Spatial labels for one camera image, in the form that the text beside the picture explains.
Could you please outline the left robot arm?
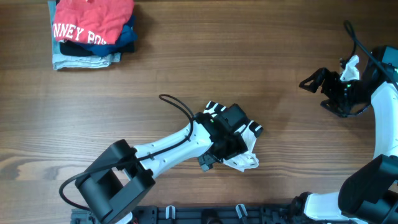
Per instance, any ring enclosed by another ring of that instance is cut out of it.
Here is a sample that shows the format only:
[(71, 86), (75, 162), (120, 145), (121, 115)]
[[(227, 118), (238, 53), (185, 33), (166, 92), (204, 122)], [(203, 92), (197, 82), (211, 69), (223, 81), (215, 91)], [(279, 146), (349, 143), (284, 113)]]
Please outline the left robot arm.
[(239, 105), (211, 101), (188, 120), (180, 131), (152, 143), (131, 147), (124, 139), (114, 142), (75, 179), (85, 209), (97, 222), (132, 220), (132, 210), (156, 178), (193, 157), (203, 171), (216, 162), (241, 172), (259, 165), (253, 149), (263, 128)]

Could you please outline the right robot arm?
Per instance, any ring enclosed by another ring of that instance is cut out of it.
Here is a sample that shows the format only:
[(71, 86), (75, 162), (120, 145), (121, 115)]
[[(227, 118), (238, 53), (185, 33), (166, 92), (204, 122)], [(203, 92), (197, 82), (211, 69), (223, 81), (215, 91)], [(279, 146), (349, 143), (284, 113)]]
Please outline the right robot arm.
[(341, 60), (341, 72), (318, 69), (299, 87), (327, 96), (321, 106), (333, 114), (356, 116), (354, 106), (372, 107), (375, 120), (373, 159), (348, 177), (340, 190), (305, 192), (295, 197), (287, 215), (291, 223), (397, 223), (397, 49), (384, 45), (369, 53), (363, 73), (357, 55)]

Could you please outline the white underwear black striped waistband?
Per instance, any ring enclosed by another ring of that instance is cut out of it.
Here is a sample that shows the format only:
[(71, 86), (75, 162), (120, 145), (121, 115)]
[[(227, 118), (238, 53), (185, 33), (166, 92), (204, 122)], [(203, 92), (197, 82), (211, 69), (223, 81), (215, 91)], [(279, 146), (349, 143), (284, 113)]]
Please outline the white underwear black striped waistband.
[(219, 138), (238, 133), (243, 137), (248, 147), (246, 152), (220, 164), (241, 172), (258, 167), (259, 160), (253, 153), (253, 149), (258, 137), (264, 130), (260, 124), (249, 119), (237, 104), (226, 107), (214, 101), (209, 101), (203, 114), (205, 117), (201, 124), (209, 132), (213, 144)]

